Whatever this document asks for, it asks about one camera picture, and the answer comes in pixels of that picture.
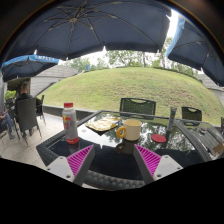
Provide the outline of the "pink ribbed gripper right finger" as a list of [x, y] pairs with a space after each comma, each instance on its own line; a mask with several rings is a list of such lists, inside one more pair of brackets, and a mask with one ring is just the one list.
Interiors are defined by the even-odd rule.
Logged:
[[145, 184], [152, 183], [182, 169], [169, 155], [160, 156], [147, 148], [134, 145], [134, 157]]

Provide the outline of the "pink ribbed gripper left finger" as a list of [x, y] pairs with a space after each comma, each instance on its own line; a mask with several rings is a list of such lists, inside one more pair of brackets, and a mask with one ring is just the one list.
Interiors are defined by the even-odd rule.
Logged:
[[81, 186], [95, 156], [95, 147], [87, 146], [68, 157], [59, 156], [47, 166], [47, 171]]

